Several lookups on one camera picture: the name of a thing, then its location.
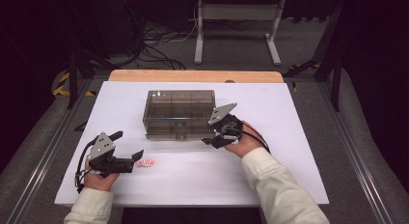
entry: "metal rail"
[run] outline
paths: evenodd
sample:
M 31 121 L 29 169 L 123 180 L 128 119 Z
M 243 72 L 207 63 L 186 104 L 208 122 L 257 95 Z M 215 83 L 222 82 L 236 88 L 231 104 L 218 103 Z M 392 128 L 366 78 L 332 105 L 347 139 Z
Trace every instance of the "metal rail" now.
M 341 132 L 342 139 L 345 143 L 346 153 L 351 160 L 352 166 L 354 167 L 355 173 L 358 176 L 358 180 L 367 195 L 370 206 L 372 207 L 373 213 L 375 214 L 378 223 L 394 223 L 391 216 L 389 215 L 385 204 L 383 203 L 380 194 L 378 193 L 375 183 L 373 181 L 372 174 L 365 164 L 364 159 L 359 154 L 355 144 L 349 134 L 348 128 L 340 114 L 334 109 L 331 102 L 331 95 L 329 89 L 324 83 L 317 83 L 318 89 L 321 95 L 324 97 L 329 110 L 331 111 L 332 118 L 337 123 L 338 128 Z
M 45 175 L 51 166 L 51 163 L 58 152 L 61 141 L 66 134 L 66 130 L 68 124 L 75 114 L 75 110 L 78 107 L 79 102 L 81 101 L 82 97 L 86 94 L 92 80 L 91 79 L 84 79 L 84 82 L 81 84 L 79 89 L 79 98 L 76 103 L 71 107 L 70 110 L 67 110 L 64 114 L 63 120 L 60 122 L 54 136 L 51 139 L 47 149 L 43 157 L 41 158 L 39 164 L 37 165 L 36 169 L 33 171 L 30 180 L 28 181 L 24 191 L 22 192 L 20 198 L 18 199 L 17 204 L 15 205 L 7 223 L 21 223 L 27 210 L 30 207 L 34 197 L 36 196 L 39 188 L 41 186 L 42 181 L 45 178 Z

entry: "small pink object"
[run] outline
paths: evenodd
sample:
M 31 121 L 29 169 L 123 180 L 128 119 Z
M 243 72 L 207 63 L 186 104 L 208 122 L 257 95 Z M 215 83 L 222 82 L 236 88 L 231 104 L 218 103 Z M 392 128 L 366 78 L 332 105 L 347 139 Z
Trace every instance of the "small pink object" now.
M 151 167 L 155 164 L 154 159 L 141 159 L 138 161 L 140 167 Z

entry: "black cable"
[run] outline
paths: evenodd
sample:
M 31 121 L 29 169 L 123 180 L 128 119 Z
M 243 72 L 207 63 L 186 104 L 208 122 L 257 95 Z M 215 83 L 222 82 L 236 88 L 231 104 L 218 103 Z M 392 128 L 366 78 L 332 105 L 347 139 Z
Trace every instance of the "black cable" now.
M 137 63 L 136 60 L 134 61 L 134 63 L 136 64 L 136 68 L 137 68 L 137 69 L 155 70 L 155 68 L 145 67 L 145 66 L 141 65 L 140 63 Z
M 246 19 L 246 20 L 229 20 L 229 21 L 226 21 L 227 23 L 233 23 L 233 24 L 240 24 L 240 23 L 246 23 L 246 22 L 251 22 L 252 20 L 248 20 L 248 19 Z
M 242 133 L 252 137 L 253 139 L 255 139 L 257 141 L 259 141 L 259 143 L 261 143 L 262 146 L 271 154 L 270 149 L 268 148 L 267 143 L 265 143 L 265 141 L 263 142 L 263 141 L 259 140 L 256 136 L 254 136 L 253 134 L 251 134 L 251 133 L 249 133 L 247 131 L 242 130 Z
M 242 123 L 242 124 L 245 125 L 246 127 L 248 127 L 249 129 L 251 129 L 253 132 L 255 132 L 255 133 L 262 139 L 262 141 L 264 141 L 266 147 L 267 147 L 268 149 L 270 149 L 270 148 L 268 147 L 268 145 L 267 145 L 267 142 L 264 140 L 264 138 L 262 138 L 262 135 L 261 135 L 258 131 L 256 131 L 252 126 L 249 126 L 249 125 L 247 125 L 247 124 L 245 124 L 245 123 Z
M 78 193 L 80 193 L 82 191 L 82 189 L 84 188 L 84 183 L 81 183 L 82 178 L 80 179 L 80 177 L 82 175 L 82 173 L 81 173 L 82 161 L 84 160 L 85 153 L 95 143 L 95 141 L 96 141 L 96 138 L 93 141 L 91 141 L 90 143 L 88 143 L 87 146 L 85 146 L 85 148 L 82 151 L 82 154 L 81 154 L 81 156 L 79 158 L 77 171 L 75 173 L 75 187 L 77 187 Z
M 130 63 L 132 63 L 134 60 L 136 59 L 136 55 L 133 55 L 132 57 L 130 57 L 129 59 L 126 59 L 123 62 L 119 62 L 119 63 L 111 63 L 112 65 L 120 68 L 123 66 L 126 66 Z M 97 63 L 91 63 L 91 65 L 96 68 L 97 70 L 106 70 L 106 68 L 103 65 L 97 64 Z
M 171 41 L 173 41 L 174 39 L 176 39 L 176 38 L 178 38 L 179 36 L 180 36 L 180 31 L 175 31 L 174 33 L 171 33 L 171 34 L 174 34 L 174 36 L 172 37 L 172 38 L 168 38 L 167 40 L 165 40 L 165 41 L 162 41 L 162 42 L 171 42 Z
M 237 31 L 244 31 L 244 30 L 248 29 L 248 28 L 250 27 L 250 24 L 252 23 L 251 20 L 242 21 L 242 22 L 247 22 L 247 25 L 246 25 L 245 27 L 243 27 L 243 28 L 238 28 L 238 27 L 235 27 L 235 26 L 230 25 L 229 22 L 230 22 L 230 23 L 238 23 L 238 22 L 219 21 L 219 20 L 210 20 L 210 21 L 208 21 L 208 23 L 210 23 L 210 24 L 226 25 L 226 26 L 228 26 L 228 27 L 230 27 L 230 28 L 232 28 L 232 29 L 234 29 L 234 30 L 237 30 Z
M 82 180 L 85 178 L 85 176 L 91 172 L 91 170 L 93 170 L 93 169 L 89 169 L 88 171 L 83 170 L 83 171 L 84 171 L 84 175 L 82 175 L 82 177 L 81 177 L 79 180 L 82 181 Z
M 164 56 L 164 58 L 160 58 L 160 57 L 154 56 L 153 54 L 150 53 L 149 48 L 150 48 L 150 49 L 153 49 L 153 50 L 155 50 L 155 51 L 157 51 L 157 52 L 159 52 L 159 53 L 161 53 L 161 54 Z M 166 55 L 164 55 L 162 52 L 160 52 L 160 51 L 157 50 L 156 48 L 144 44 L 144 48 L 143 48 L 143 50 L 141 51 L 141 53 L 144 54 L 144 55 L 147 56 L 147 57 L 150 57 L 150 58 L 153 58 L 153 59 L 156 59 L 156 60 L 142 59 L 142 58 L 140 58 L 140 57 L 137 58 L 138 60 L 141 60 L 141 61 L 143 61 L 143 62 L 161 62 L 161 63 L 163 63 L 164 65 L 166 65 L 167 67 L 172 68 L 173 70 L 175 70 L 175 66 L 172 64 L 172 61 L 176 61 L 176 60 L 169 59 L 168 57 L 166 57 Z
M 154 55 L 150 54 L 149 49 L 152 49 L 152 50 L 156 51 L 157 53 L 159 53 L 160 55 L 162 55 L 163 58 L 160 58 L 160 57 L 157 57 L 157 56 L 154 56 Z M 146 52 L 143 52 L 143 53 L 144 53 L 145 55 L 151 57 L 151 58 L 156 58 L 157 60 L 145 60 L 145 59 L 140 59 L 140 58 L 138 58 L 138 59 L 141 60 L 141 61 L 144 61 L 144 62 L 162 62 L 163 64 L 165 64 L 164 62 L 168 62 L 168 63 L 170 64 L 170 66 L 167 65 L 167 64 L 165 64 L 165 65 L 167 65 L 168 67 L 171 67 L 173 70 L 176 69 L 173 63 L 176 63 L 176 64 L 179 65 L 179 69 L 180 69 L 180 70 L 181 70 L 181 69 L 186 70 L 186 66 L 185 66 L 183 63 L 181 63 L 181 62 L 179 62 L 179 61 L 177 61 L 177 60 L 174 60 L 174 59 L 169 59 L 163 52 L 159 51 L 158 49 L 156 49 L 156 48 L 154 48 L 154 47 L 151 47 L 151 46 L 148 46 L 148 45 L 147 45 Z
M 179 33 L 179 31 L 176 30 L 176 29 L 168 29 L 166 31 L 163 31 L 163 30 L 161 30 L 161 29 L 159 29 L 157 27 L 149 28 L 144 33 L 144 39 L 145 39 L 146 42 L 154 42 L 154 44 L 151 45 L 151 46 L 157 46 L 160 42 L 169 42 L 170 40 L 174 39 L 175 37 L 170 38 L 169 40 L 166 40 L 166 41 L 162 41 L 164 36 L 174 34 L 174 32 Z
M 240 130 L 240 129 L 236 129 L 236 128 L 231 128 L 231 127 L 227 127 L 226 130 L 234 130 L 234 131 L 238 131 L 238 132 L 240 132 L 240 133 L 242 133 L 242 134 L 245 134 L 245 135 L 247 135 L 247 136 L 250 136 L 251 138 L 253 138 L 253 139 L 257 140 L 259 143 L 261 143 L 261 145 L 271 154 L 270 148 L 268 148 L 267 143 L 265 142 L 265 140 L 264 140 L 262 137 L 260 137 L 260 138 L 262 139 L 262 141 L 261 141 L 261 140 L 258 139 L 255 135 L 253 135 L 253 134 L 251 134 L 251 133 L 249 133 L 249 132 L 247 132 L 247 131 L 244 131 L 244 130 Z

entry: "gray floor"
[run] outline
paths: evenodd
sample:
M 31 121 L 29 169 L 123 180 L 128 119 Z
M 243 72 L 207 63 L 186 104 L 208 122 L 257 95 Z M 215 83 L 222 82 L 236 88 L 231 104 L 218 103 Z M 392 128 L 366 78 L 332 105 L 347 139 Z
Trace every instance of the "gray floor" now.
M 223 25 L 206 26 L 204 61 L 199 66 L 193 63 L 195 36 L 185 42 L 161 43 L 157 47 L 169 58 L 181 61 L 190 70 L 286 72 L 289 66 L 311 59 L 325 24 L 317 20 L 304 20 L 300 23 L 283 20 L 276 38 L 283 62 L 280 67 L 273 65 L 263 39 L 265 30 L 270 27 L 266 22 L 253 22 L 249 29 L 242 32 L 232 31 Z M 167 68 L 157 63 L 144 66 Z M 136 64 L 131 64 L 124 69 L 136 68 Z M 354 167 L 353 160 L 351 161 L 344 135 L 334 118 L 332 107 L 327 104 L 325 88 L 331 86 L 331 81 L 315 83 L 311 79 L 312 73 L 314 70 L 307 70 L 287 83 L 316 163 L 322 169 L 321 177 L 330 205 L 321 208 L 332 223 L 409 223 L 409 196 L 377 150 L 348 75 L 342 72 L 341 112 L 338 116 L 345 123 L 353 147 L 368 167 L 379 197 L 392 221 L 388 218 L 379 221 L 377 211 L 363 189 L 365 182 L 358 177 L 360 174 L 357 174 L 358 169 Z M 98 91 L 107 78 L 108 72 L 98 72 L 88 90 Z M 296 82 L 298 92 L 294 92 L 290 81 Z M 28 201 L 27 209 L 20 215 L 19 220 L 22 223 L 60 223 L 69 212 L 69 208 L 54 205 L 53 202 L 81 137 L 81 132 L 73 130 L 87 121 L 94 102 L 95 97 L 83 97 L 79 101 L 78 108 L 62 136 L 61 144 L 58 145 L 58 152 L 55 153 L 50 167 L 44 169 L 45 177 L 39 180 L 37 193 Z M 64 119 L 67 105 L 67 97 L 56 98 L 1 174 L 0 223 L 6 223 L 13 212 L 26 184 L 31 180 L 33 170 L 38 166 L 53 140 L 56 129 Z M 121 223 L 122 212 L 122 208 L 113 208 L 110 223 Z

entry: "white sleeve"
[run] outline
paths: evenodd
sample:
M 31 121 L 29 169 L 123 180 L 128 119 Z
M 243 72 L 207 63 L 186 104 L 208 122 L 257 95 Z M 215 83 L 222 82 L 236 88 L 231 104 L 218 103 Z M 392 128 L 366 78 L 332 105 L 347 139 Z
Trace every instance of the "white sleeve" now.
M 78 195 L 71 212 L 64 223 L 107 223 L 111 215 L 114 194 L 91 188 L 84 188 Z
M 310 194 L 264 148 L 244 155 L 241 164 L 268 223 L 329 223 Z

